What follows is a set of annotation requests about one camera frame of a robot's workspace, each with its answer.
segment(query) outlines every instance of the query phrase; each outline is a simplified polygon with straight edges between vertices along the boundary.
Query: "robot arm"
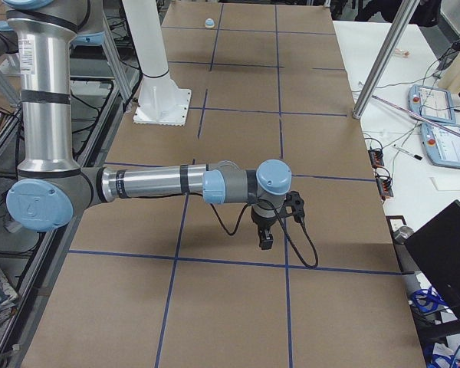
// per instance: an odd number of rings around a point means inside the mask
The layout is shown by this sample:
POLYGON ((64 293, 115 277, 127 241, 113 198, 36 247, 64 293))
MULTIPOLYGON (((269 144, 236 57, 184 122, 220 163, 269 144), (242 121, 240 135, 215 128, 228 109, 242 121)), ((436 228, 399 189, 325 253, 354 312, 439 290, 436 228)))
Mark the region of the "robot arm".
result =
MULTIPOLYGON (((8 23, 17 32, 21 56, 25 160, 18 166, 20 180, 7 196, 8 210, 16 221, 45 232, 66 225, 92 205, 116 198, 197 192, 208 203, 252 205, 251 217, 258 225, 261 247, 271 247, 270 228, 291 185, 291 171, 285 163, 268 160, 257 170, 239 169, 230 162, 143 171, 81 169, 71 149, 69 47, 79 28, 88 28, 91 37, 99 34, 102 1, 2 1, 9 7, 8 23)), ((147 1, 153 2, 155 18, 151 22, 159 28, 154 0, 147 1)), ((130 0, 128 8, 136 11, 136 5, 143 4, 145 0, 130 0)), ((159 39, 150 44, 163 46, 161 32, 153 33, 159 39)), ((155 68, 164 71, 168 66, 163 47, 160 53, 163 55, 154 57, 155 68)), ((155 75, 146 69, 143 74, 146 79, 155 75)), ((159 77, 168 78, 170 84, 168 71, 159 77)), ((156 110, 163 110, 159 101, 155 105, 156 110)))

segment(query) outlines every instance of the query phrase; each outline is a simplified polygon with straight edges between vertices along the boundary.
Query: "white table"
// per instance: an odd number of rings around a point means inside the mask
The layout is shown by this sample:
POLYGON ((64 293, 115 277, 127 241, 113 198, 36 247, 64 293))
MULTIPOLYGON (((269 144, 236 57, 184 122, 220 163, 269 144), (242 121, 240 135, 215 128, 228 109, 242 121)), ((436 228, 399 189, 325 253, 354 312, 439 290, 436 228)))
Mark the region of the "white table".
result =
MULTIPOLYGON (((385 39, 390 24, 359 23, 335 21, 337 38, 349 77, 351 90, 360 90, 359 82, 365 82, 373 62, 385 39)), ((408 50, 408 58, 393 56, 383 74, 379 86, 399 82, 413 82, 423 78, 428 66, 436 60, 424 36, 416 25, 409 25, 399 43, 399 48, 408 50)), ((437 63, 428 75, 435 70, 437 63)), ((426 79, 425 84, 432 86, 434 78, 426 79)), ((388 101, 407 108, 407 95, 411 84, 401 84, 375 90, 375 94, 388 101)), ((452 95, 454 104, 460 105, 457 95, 452 95)), ((456 114, 460 123, 460 113, 456 114)), ((371 100, 362 118, 363 132, 377 138, 382 144, 388 144, 414 127, 415 121, 406 114, 393 110, 376 100, 371 100)), ((424 159, 418 161, 404 153, 395 160, 393 173, 394 198, 387 199, 383 205, 386 215, 403 215, 408 226, 419 229, 428 220, 442 211, 455 199, 460 200, 460 169, 437 167, 429 162, 422 148, 419 128, 407 140, 404 148, 424 159), (433 180, 444 182, 444 188, 438 190, 433 180)), ((398 151, 392 147, 384 150, 386 168, 392 171, 393 157, 398 151)))

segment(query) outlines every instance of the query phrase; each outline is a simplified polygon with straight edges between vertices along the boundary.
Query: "blue joint cap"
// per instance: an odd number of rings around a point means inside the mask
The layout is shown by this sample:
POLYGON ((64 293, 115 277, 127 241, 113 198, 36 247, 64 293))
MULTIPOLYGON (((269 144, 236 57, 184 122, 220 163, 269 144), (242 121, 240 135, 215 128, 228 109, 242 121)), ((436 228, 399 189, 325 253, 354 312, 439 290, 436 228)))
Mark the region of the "blue joint cap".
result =
POLYGON ((258 183, 268 193, 284 196, 291 187, 291 170, 279 159, 269 159, 258 167, 258 183))
POLYGON ((90 34, 79 34, 71 44, 73 46, 101 46, 104 42, 104 31, 90 34))
POLYGON ((226 187, 223 175, 218 170, 202 174, 202 197, 206 203, 221 205, 225 202, 226 187))
POLYGON ((0 21, 0 32, 12 32, 14 29, 8 25, 7 21, 0 21))
POLYGON ((60 228, 74 214, 68 196, 57 186, 39 179, 16 182, 8 191, 7 209, 15 221, 36 232, 60 228))
POLYGON ((2 0, 5 5, 19 10, 35 10, 50 5, 54 0, 2 0))

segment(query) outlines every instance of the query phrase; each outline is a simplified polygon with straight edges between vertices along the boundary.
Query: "black monitor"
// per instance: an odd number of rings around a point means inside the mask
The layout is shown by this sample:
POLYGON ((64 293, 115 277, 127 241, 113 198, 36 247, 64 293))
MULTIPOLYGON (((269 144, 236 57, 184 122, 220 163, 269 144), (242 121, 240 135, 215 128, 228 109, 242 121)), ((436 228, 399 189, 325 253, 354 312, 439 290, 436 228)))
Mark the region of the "black monitor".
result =
POLYGON ((460 202, 443 209, 405 244, 419 269, 460 320, 460 202))

